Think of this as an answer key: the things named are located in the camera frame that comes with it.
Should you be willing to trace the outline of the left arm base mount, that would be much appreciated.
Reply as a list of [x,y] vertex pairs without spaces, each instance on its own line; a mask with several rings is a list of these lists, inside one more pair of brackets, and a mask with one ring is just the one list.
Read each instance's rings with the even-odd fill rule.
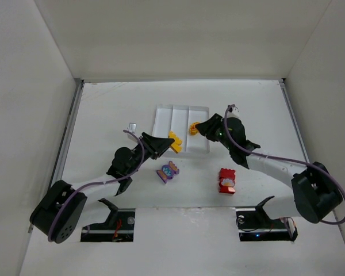
[[120,209],[106,198],[102,198],[98,202],[107,207],[107,217],[100,223],[84,226],[81,231],[80,242],[133,242],[136,209]]

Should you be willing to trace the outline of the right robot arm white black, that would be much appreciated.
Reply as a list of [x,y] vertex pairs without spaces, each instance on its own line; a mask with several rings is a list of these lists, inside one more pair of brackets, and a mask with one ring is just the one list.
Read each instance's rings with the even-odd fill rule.
[[[325,217],[341,203],[345,192],[326,167],[318,162],[271,156],[246,138],[245,128],[236,117],[214,114],[196,125],[197,131],[212,142],[221,143],[238,165],[264,173],[291,188],[290,197],[269,196],[258,204],[260,214],[267,219],[301,216],[310,223],[324,223]],[[344,217],[337,221],[345,223]]]

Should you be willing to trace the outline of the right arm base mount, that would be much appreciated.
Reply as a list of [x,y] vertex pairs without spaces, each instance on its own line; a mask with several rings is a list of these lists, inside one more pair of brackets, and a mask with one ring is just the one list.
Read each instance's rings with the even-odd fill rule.
[[291,217],[271,219],[263,207],[274,198],[270,196],[255,206],[236,208],[236,226],[241,242],[294,242],[298,237]]

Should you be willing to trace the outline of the red lego stack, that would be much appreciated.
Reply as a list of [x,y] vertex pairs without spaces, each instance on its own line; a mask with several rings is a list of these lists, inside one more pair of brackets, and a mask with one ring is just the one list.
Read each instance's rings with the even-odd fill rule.
[[221,168],[218,175],[218,192],[222,194],[235,194],[236,171],[229,168]]

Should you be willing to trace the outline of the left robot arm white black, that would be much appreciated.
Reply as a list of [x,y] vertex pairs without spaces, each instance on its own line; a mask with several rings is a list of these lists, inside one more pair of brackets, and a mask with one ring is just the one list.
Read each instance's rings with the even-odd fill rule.
[[127,134],[136,140],[136,146],[119,148],[106,174],[73,184],[58,180],[35,207],[29,221],[49,242],[64,242],[77,227],[112,226],[117,221],[118,207],[107,197],[125,192],[141,165],[148,159],[161,157],[175,141],[146,133],[140,137],[132,132]]

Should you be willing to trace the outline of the yellow lego bricks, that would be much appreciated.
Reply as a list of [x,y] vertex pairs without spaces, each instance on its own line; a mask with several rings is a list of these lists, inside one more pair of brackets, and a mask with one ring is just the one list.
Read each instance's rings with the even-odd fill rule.
[[182,140],[173,131],[169,132],[168,137],[174,140],[173,143],[170,145],[170,148],[176,154],[179,154],[182,150]]

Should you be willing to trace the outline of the yellow round printed lego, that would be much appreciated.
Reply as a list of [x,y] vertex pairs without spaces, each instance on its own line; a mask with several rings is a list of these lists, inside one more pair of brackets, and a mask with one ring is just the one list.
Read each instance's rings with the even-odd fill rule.
[[189,126],[189,134],[194,136],[199,133],[199,130],[197,129],[197,125],[200,124],[200,122],[194,122]]

